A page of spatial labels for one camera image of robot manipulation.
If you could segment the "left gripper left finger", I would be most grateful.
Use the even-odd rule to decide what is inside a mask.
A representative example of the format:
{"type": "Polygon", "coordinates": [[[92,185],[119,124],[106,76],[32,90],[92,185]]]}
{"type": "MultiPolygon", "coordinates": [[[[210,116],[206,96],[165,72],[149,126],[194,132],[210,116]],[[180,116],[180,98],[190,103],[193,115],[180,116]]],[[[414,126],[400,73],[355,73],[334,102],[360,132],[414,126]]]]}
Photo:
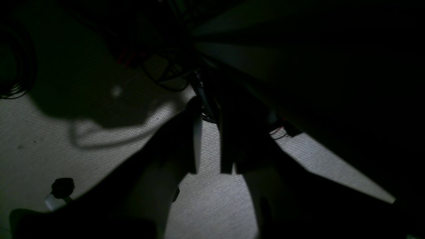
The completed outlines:
{"type": "Polygon", "coordinates": [[[179,183],[199,171],[202,102],[193,97],[144,147],[50,213],[10,214],[14,239],[163,239],[179,183]]]}

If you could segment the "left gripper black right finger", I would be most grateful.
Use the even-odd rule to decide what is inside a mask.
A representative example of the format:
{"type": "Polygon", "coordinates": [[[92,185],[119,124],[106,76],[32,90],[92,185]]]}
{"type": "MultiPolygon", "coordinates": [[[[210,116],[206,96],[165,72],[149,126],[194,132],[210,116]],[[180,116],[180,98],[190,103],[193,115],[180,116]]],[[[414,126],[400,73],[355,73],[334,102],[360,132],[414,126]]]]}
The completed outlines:
{"type": "Polygon", "coordinates": [[[262,239],[423,239],[423,217],[320,177],[233,97],[217,100],[221,172],[246,182],[262,239]]]}

